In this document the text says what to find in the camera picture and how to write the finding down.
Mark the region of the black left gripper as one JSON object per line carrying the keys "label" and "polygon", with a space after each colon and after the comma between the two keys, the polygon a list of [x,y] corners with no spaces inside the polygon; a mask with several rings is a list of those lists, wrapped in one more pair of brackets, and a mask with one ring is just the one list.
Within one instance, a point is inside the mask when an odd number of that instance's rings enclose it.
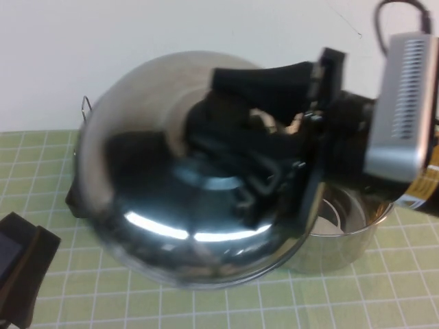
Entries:
{"label": "black left gripper", "polygon": [[1,327],[29,328],[61,238],[15,212],[1,220]]}

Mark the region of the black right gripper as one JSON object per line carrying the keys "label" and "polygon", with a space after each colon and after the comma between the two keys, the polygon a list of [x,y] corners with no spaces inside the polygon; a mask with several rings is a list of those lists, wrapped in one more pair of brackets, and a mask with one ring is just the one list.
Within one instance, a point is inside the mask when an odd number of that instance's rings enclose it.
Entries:
{"label": "black right gripper", "polygon": [[[371,194],[373,179],[364,166],[375,100],[342,89],[345,57],[325,48],[314,67],[300,62],[271,69],[216,68],[211,88],[240,96],[272,117],[294,117],[310,102],[305,131],[313,153],[311,179]],[[192,125],[190,144],[258,195],[273,194],[284,166],[306,150],[303,134],[213,125]]]}

